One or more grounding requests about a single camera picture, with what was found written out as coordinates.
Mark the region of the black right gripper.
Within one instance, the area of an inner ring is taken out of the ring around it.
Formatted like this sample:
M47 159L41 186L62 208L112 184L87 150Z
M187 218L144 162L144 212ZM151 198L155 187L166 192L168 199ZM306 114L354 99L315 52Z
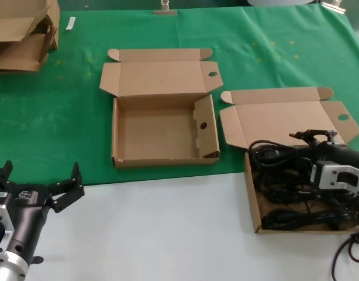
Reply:
M298 155L307 157L311 162L328 161L339 165L349 165L359 169L359 151L349 148L346 145L332 145L337 136L337 131L308 129L303 132L290 133L289 136L302 140L307 144L318 144L317 146L307 146L298 149ZM326 142L316 139L316 136L325 136Z

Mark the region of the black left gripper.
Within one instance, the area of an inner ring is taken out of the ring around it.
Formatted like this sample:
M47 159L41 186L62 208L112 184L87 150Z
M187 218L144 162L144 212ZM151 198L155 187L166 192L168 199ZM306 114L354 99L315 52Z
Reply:
M0 168L0 190L11 189L9 176L12 170L10 160ZM10 193L0 191L0 259L10 252L28 265L32 262L50 208L60 213L85 195L78 162L74 163L69 179L48 188L49 193L25 184Z

